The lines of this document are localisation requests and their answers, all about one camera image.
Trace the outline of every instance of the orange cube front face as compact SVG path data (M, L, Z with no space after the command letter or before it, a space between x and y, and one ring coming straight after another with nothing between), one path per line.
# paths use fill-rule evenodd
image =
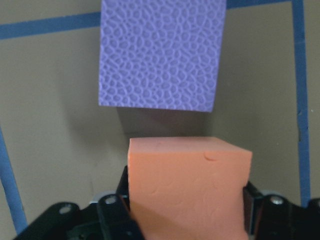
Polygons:
M247 240L251 158L215 137L132 138L130 209L146 240Z

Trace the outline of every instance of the blue tape line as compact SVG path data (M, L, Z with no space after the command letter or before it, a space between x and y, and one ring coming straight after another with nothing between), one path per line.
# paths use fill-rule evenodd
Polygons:
M290 2L291 0L227 0L226 8L227 9L236 9L251 7L262 4L276 4L282 2Z
M27 226L27 219L19 195L15 176L8 157L5 140L0 128L0 180L4 188L5 198L9 205L11 217L17 234Z
M301 205L311 198L306 37L303 0L292 0Z
M0 40L100 26L100 12L0 25Z

